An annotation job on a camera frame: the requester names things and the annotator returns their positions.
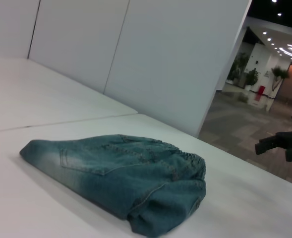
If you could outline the small potted green plant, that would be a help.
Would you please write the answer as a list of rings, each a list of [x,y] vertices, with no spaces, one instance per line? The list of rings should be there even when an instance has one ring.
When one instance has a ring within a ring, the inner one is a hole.
[[[254,86],[258,82],[258,71],[256,68],[249,71],[246,75],[246,82],[245,82],[245,90],[249,91],[252,86]]]

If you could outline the red box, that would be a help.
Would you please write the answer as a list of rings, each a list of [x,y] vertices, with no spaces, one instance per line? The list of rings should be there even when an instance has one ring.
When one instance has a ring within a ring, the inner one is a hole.
[[[257,91],[256,96],[255,96],[255,99],[254,99],[255,101],[258,101],[258,102],[260,101],[264,90],[265,90],[264,86],[259,86],[258,91]]]

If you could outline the large leafy green plant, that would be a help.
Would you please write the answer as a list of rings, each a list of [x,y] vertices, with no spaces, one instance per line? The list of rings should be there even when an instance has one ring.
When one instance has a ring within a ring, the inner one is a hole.
[[[248,60],[249,56],[246,53],[238,53],[236,55],[228,75],[229,81],[234,82],[235,80],[240,80]]]

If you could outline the blue denim shorts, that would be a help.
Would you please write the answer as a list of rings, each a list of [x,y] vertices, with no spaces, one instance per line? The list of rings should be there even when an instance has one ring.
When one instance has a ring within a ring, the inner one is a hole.
[[[180,225],[206,195],[204,159],[153,138],[31,140],[20,156],[147,237]]]

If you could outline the tall palm plant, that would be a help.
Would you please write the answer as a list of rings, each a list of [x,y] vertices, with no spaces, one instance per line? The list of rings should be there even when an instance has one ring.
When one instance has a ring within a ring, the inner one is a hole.
[[[280,66],[276,66],[271,69],[272,74],[274,76],[273,82],[272,82],[272,92],[276,90],[276,88],[280,85],[280,83],[288,79],[290,77],[288,70],[281,69]]]

